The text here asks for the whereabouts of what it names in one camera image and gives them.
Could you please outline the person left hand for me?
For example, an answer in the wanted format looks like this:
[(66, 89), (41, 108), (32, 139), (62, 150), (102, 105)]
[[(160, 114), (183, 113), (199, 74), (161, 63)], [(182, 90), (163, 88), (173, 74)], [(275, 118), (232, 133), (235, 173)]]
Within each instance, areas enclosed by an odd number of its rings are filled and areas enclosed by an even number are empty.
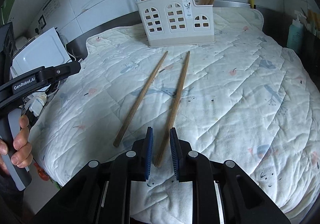
[[(11, 157), (11, 162), (13, 165), (18, 166), (19, 168), (29, 167), (33, 160), (33, 155), (31, 153), (32, 145), (28, 141), (29, 138), (29, 119), (27, 116), (22, 115), (19, 118), (19, 125), (20, 125), (20, 132), (14, 139), (13, 146), (16, 152)], [(8, 154), (8, 146), (1, 140), (0, 145), (0, 152), (1, 155)], [(4, 163), (1, 157), (1, 175), (2, 176), (9, 176), (9, 171), (7, 169), (6, 164)]]

